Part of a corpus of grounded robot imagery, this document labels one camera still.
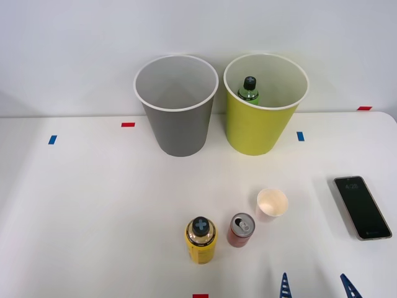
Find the pull tab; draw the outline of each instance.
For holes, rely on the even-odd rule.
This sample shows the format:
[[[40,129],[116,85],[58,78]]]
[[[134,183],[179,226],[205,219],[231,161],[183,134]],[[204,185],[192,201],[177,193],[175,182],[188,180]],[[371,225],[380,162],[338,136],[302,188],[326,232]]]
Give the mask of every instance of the pull tab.
[[[243,231],[247,232],[249,230],[249,225],[247,225],[246,222],[240,221],[238,224],[240,228],[242,228]]]

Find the phone screen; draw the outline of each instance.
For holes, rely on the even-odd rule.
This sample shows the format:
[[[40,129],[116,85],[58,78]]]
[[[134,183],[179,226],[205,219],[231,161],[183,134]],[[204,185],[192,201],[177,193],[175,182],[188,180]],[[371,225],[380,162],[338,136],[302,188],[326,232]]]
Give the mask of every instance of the phone screen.
[[[361,177],[336,178],[335,183],[360,238],[391,237],[391,232]]]

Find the yellow bottle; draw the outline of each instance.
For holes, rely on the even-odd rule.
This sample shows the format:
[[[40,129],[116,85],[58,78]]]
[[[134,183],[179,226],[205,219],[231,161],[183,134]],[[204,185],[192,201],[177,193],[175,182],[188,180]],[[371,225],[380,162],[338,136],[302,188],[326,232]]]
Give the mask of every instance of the yellow bottle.
[[[218,231],[211,220],[196,217],[186,227],[185,240],[193,262],[205,264],[213,258]]]

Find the paper cup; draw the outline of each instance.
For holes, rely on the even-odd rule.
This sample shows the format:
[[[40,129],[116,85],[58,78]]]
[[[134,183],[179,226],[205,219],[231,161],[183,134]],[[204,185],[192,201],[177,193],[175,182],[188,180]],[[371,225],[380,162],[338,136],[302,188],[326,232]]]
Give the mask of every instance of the paper cup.
[[[270,222],[283,215],[288,209],[288,199],[279,189],[263,189],[256,201],[256,217]]]

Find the black bottle cap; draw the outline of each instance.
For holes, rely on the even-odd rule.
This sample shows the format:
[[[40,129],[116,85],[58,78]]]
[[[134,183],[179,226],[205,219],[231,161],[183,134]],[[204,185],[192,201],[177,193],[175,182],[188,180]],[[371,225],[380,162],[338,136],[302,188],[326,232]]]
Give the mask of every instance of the black bottle cap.
[[[192,229],[194,235],[203,237],[210,231],[210,223],[205,217],[199,216],[193,219]]]
[[[244,89],[252,91],[255,89],[255,87],[256,87],[256,78],[254,78],[253,76],[248,76],[244,80]]]

